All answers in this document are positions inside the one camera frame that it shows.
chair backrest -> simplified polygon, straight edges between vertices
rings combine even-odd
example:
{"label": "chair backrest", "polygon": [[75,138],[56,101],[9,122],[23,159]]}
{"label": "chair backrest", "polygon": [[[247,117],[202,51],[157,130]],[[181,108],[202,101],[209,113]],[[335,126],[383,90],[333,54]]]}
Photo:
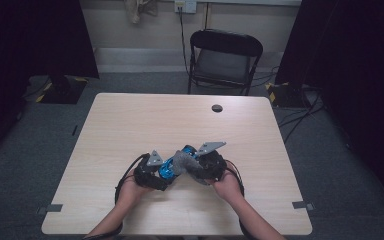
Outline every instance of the chair backrest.
{"label": "chair backrest", "polygon": [[256,38],[246,34],[215,29],[200,30],[193,33],[190,44],[192,52],[194,47],[197,47],[257,58],[263,53],[263,45]]}

small black object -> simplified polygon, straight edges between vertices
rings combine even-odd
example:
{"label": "small black object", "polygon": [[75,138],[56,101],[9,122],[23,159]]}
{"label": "small black object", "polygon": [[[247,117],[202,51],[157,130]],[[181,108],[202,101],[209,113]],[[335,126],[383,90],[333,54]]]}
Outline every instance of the small black object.
{"label": "small black object", "polygon": [[307,208],[307,204],[305,204],[304,201],[300,201],[300,202],[292,202],[292,206],[294,206],[294,209],[298,209],[298,208]]}
{"label": "small black object", "polygon": [[77,131],[77,125],[74,127],[73,132],[71,133],[71,136],[74,136],[76,134],[76,131]]}
{"label": "small black object", "polygon": [[63,75],[50,76],[52,84],[42,92],[40,103],[77,104],[87,84]]}
{"label": "small black object", "polygon": [[267,93],[273,106],[284,108],[305,108],[310,103],[301,89],[294,89],[292,85],[266,85]]}
{"label": "small black object", "polygon": [[216,112],[216,113],[223,111],[223,107],[221,105],[218,105],[218,104],[214,104],[211,107],[211,109],[213,110],[213,112]]}
{"label": "small black object", "polygon": [[48,212],[61,212],[62,204],[49,204],[46,207],[40,207],[37,209],[36,214],[46,215]]}

black cable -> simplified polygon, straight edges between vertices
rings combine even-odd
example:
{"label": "black cable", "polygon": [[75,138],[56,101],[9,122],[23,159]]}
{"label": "black cable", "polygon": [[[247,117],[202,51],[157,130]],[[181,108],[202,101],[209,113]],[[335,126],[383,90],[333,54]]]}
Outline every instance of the black cable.
{"label": "black cable", "polygon": [[317,101],[319,100],[320,92],[317,94],[316,100],[314,100],[314,103],[310,106],[308,111],[298,120],[298,122],[295,124],[295,126],[292,128],[291,131],[289,131],[288,135],[286,136],[285,140],[283,140],[283,143],[286,144],[291,134],[294,132],[294,130],[298,127],[298,125],[304,120],[305,117],[310,115],[311,110],[316,106]]}
{"label": "black cable", "polygon": [[182,49],[183,49],[183,60],[185,61],[185,69],[186,73],[189,76],[189,71],[188,71],[188,65],[186,63],[186,50],[185,50],[185,36],[183,34],[183,9],[181,7],[177,7],[177,10],[179,11],[179,18],[180,18],[180,28],[182,30]]}
{"label": "black cable", "polygon": [[273,76],[276,76],[277,73],[270,73],[269,75],[267,76],[264,76],[264,77],[258,77],[258,78],[253,78],[252,81],[258,81],[258,80],[262,80],[264,78],[269,78],[271,79]]}
{"label": "black cable", "polygon": [[[312,115],[312,114],[314,114],[314,113],[317,113],[317,112],[319,112],[320,110],[322,110],[323,108],[324,108],[324,104],[322,104],[322,106],[321,106],[319,109],[317,109],[317,110],[315,110],[315,111],[313,111],[313,112],[310,112],[308,115]],[[302,113],[302,112],[304,112],[304,111],[305,111],[305,110],[296,110],[295,113],[292,113],[292,114],[289,114],[288,116],[285,116],[284,119],[278,124],[278,127],[281,128],[281,127],[283,127],[283,126],[285,126],[285,125],[287,125],[287,124],[290,124],[290,123],[293,123],[293,122],[295,122],[295,121],[300,120],[301,117],[306,116],[306,114],[304,114],[303,116],[294,118],[294,119],[292,119],[292,120],[289,120],[289,121],[287,121],[287,122],[285,122],[285,123],[283,122],[284,120],[286,120],[287,117],[289,117],[289,116],[291,116],[291,115],[294,115],[294,114],[296,114],[296,113]]]}
{"label": "black cable", "polygon": [[236,167],[236,165],[235,165],[235,164],[233,164],[233,162],[231,162],[231,161],[229,161],[229,160],[226,160],[226,159],[225,159],[225,161],[226,161],[226,162],[228,162],[228,163],[230,163],[230,164],[232,164],[232,166],[235,168],[235,171],[236,171],[236,172],[237,172],[237,174],[238,174],[238,177],[239,177],[240,183],[242,184],[242,177],[241,177],[241,174],[239,173],[239,170],[238,170],[238,168]]}
{"label": "black cable", "polygon": [[116,191],[115,191],[115,202],[117,202],[118,200],[118,195],[120,193],[120,189],[121,189],[121,186],[123,185],[124,181],[127,179],[127,174],[129,174],[130,170],[132,170],[133,166],[135,166],[135,164],[139,161],[139,160],[142,160],[144,157],[146,157],[148,155],[148,153],[145,153],[145,154],[142,154],[140,155],[138,158],[135,159],[135,161],[133,161],[132,164],[130,164],[130,166],[127,168],[127,171],[124,173],[123,177],[120,179],[120,181],[118,182],[118,185],[117,187],[115,187]]}
{"label": "black cable", "polygon": [[264,78],[267,78],[267,77],[270,77],[270,79],[271,79],[271,77],[272,77],[272,76],[275,76],[275,75],[277,75],[277,72],[276,72],[276,73],[274,72],[274,70],[275,70],[276,68],[279,68],[279,66],[276,66],[276,67],[272,67],[272,69],[271,69],[271,71],[270,71],[270,74],[269,74],[269,75],[267,75],[267,76],[264,76],[264,77],[254,78],[254,79],[252,79],[252,80],[259,80],[259,79],[264,79]]}
{"label": "black cable", "polygon": [[291,114],[288,114],[288,115],[284,116],[284,117],[282,118],[282,120],[278,123],[278,125],[279,125],[279,126],[282,125],[282,123],[283,123],[288,117],[291,117],[292,115],[295,115],[295,114],[303,113],[303,112],[305,112],[305,111],[306,111],[306,109],[304,109],[304,110],[299,110],[299,111],[296,111],[296,112],[293,112],[293,113],[291,113]]}
{"label": "black cable", "polygon": [[271,80],[271,77],[269,78],[269,79],[267,79],[266,81],[264,81],[264,82],[262,82],[262,83],[259,83],[259,84],[255,84],[255,85],[251,85],[251,88],[255,88],[255,87],[259,87],[259,86],[261,86],[261,85],[264,85],[264,84],[266,84],[268,81],[270,81]]}
{"label": "black cable", "polygon": [[207,2],[207,8],[205,9],[205,26],[204,29],[207,29],[207,22],[208,22],[208,6],[210,3]]}

metal bracket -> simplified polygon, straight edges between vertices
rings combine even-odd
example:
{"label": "metal bracket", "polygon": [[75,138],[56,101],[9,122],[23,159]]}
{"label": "metal bracket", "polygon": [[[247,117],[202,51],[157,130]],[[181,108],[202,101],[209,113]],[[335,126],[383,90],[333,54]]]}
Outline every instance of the metal bracket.
{"label": "metal bracket", "polygon": [[195,153],[195,156],[202,156],[208,154],[216,150],[217,148],[223,147],[224,145],[226,145],[226,142],[205,142],[199,148],[198,152]]}
{"label": "metal bracket", "polygon": [[293,202],[292,206],[294,206],[294,209],[305,208],[305,209],[307,209],[307,211],[311,211],[311,210],[316,209],[316,207],[314,207],[313,203],[305,203],[304,201]]}
{"label": "metal bracket", "polygon": [[147,166],[160,166],[164,163],[157,151],[152,151],[151,156],[149,156]]}
{"label": "metal bracket", "polygon": [[61,212],[62,204],[49,204],[47,207],[40,207],[36,214],[46,215],[47,212]]}

chair seat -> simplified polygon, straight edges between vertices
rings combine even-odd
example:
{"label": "chair seat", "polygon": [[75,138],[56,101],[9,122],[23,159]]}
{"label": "chair seat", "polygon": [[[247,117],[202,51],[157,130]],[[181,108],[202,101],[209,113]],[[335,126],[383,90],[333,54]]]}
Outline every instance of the chair seat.
{"label": "chair seat", "polygon": [[248,81],[249,66],[250,57],[202,49],[194,76],[245,84]]}

